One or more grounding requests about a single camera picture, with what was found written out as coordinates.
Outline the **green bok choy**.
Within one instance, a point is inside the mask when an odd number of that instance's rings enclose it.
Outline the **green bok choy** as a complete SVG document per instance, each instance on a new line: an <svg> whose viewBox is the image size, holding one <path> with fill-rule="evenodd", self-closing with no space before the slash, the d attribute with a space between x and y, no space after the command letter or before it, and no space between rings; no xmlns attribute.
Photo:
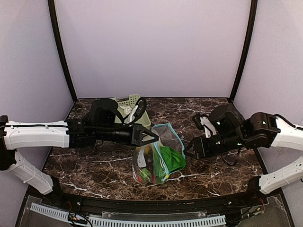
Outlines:
<svg viewBox="0 0 303 227"><path fill-rule="evenodd" d="M185 159L175 149L168 146L162 146L160 147L160 153L168 168L169 174L182 170L186 167Z"/></svg>

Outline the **clear zip top bag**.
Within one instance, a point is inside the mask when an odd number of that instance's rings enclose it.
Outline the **clear zip top bag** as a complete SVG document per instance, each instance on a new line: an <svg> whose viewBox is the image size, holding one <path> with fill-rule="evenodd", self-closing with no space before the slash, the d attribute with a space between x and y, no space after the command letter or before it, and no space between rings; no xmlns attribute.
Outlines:
<svg viewBox="0 0 303 227"><path fill-rule="evenodd" d="M162 184L186 167L183 142L171 123L154 125L151 131L159 140L136 147L133 152L133 178L140 184Z"/></svg>

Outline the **white garlic bulb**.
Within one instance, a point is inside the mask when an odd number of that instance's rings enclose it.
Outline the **white garlic bulb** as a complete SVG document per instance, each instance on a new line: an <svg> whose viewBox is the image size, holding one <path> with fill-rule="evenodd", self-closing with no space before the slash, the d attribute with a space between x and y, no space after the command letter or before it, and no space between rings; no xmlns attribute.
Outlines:
<svg viewBox="0 0 303 227"><path fill-rule="evenodd" d="M132 107L129 105L123 104L120 105L119 107L123 110L124 115L129 115L132 112Z"/></svg>

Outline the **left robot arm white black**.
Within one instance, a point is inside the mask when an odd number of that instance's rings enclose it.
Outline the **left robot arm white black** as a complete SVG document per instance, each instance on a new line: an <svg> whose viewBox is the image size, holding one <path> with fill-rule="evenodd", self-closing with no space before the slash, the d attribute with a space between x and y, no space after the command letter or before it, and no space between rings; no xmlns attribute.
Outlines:
<svg viewBox="0 0 303 227"><path fill-rule="evenodd" d="M138 120L146 110L146 100L139 98L125 117L118 103L109 98L95 100L81 119L46 123L21 123L0 117L0 169L14 174L42 195L59 193L59 181L38 170L17 149L31 147L85 148L98 140L141 147L157 142L159 136Z"/></svg>

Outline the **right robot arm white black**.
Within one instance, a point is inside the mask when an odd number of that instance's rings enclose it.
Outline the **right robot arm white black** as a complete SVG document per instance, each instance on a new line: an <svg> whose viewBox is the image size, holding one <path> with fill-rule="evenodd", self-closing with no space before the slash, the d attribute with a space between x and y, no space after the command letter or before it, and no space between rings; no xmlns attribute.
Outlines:
<svg viewBox="0 0 303 227"><path fill-rule="evenodd" d="M257 112L245 119L233 104L216 107L206 116L196 114L193 122L204 135L194 137L184 155L204 159L242 148L284 147L303 150L303 127L292 124L279 114ZM247 191L269 194L303 179L303 156L273 173L251 178Z"/></svg>

